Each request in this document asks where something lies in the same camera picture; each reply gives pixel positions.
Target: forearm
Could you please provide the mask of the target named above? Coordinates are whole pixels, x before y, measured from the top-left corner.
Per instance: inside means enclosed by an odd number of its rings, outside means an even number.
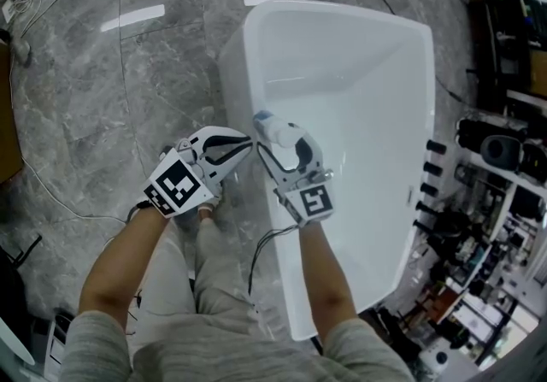
[[[325,341],[338,323],[357,317],[350,287],[319,223],[300,229],[304,282],[315,327]]]
[[[127,309],[168,220],[154,208],[135,217],[97,258],[79,300],[79,312],[102,310],[126,324]]]

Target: gray shirt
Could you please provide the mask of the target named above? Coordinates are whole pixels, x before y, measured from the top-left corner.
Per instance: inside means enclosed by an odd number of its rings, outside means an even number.
[[[367,380],[408,382],[404,362],[361,320],[333,328],[324,356],[217,327],[184,324],[129,361],[126,336],[107,314],[91,311],[70,326],[60,382],[175,380]]]

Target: beige pants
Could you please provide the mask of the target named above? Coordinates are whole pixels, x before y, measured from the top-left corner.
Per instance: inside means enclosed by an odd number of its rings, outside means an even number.
[[[168,338],[191,322],[266,338],[262,319],[249,299],[238,260],[226,235],[211,219],[201,222],[196,242],[196,283],[192,293],[181,242],[162,237],[146,274],[134,347]]]

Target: floor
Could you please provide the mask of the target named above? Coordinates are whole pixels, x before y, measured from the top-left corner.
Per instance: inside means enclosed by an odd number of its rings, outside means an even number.
[[[53,0],[43,0],[42,10]],[[322,0],[386,11],[380,0]],[[468,15],[461,0],[387,0],[396,13],[429,25],[438,77],[472,101],[465,69],[473,65]],[[164,4],[165,15],[102,31],[119,15]],[[35,8],[17,22],[18,32]],[[164,144],[201,126],[225,121],[215,63],[220,49],[248,13],[243,0],[60,0],[31,27],[28,68],[13,71],[15,121],[26,160],[56,197],[83,215],[125,219]],[[454,123],[464,107],[438,89],[436,139],[449,145],[441,161],[441,197],[455,186],[450,174],[459,156],[452,146]],[[74,311],[79,290],[105,241],[120,230],[113,220],[75,219],[52,201],[28,167],[3,186],[0,237],[13,252],[41,234],[42,243],[21,267],[34,314],[53,308]],[[228,232],[242,271],[260,235],[234,220],[244,198],[228,195],[221,226]],[[191,259],[195,219],[172,222],[183,234]],[[260,280],[261,294],[278,286]],[[402,285],[396,297],[409,293]],[[279,302],[260,299],[273,335],[286,335],[276,315]]]

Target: bottle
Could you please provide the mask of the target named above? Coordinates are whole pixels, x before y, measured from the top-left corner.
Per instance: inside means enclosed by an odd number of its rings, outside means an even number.
[[[292,148],[306,132],[294,124],[278,118],[267,110],[253,117],[256,130],[267,140],[283,148]]]

